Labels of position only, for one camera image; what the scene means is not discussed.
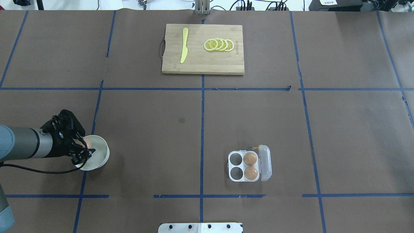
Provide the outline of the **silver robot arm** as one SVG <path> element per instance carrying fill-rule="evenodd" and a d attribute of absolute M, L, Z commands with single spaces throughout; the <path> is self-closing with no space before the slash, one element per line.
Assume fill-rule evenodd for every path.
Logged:
<path fill-rule="evenodd" d="M 1 125 L 1 167 L 19 168 L 46 174 L 47 171 L 8 164 L 8 161 L 68 156 L 74 165 L 83 168 L 95 152 L 84 138 L 83 129 L 8 127 Z"/>

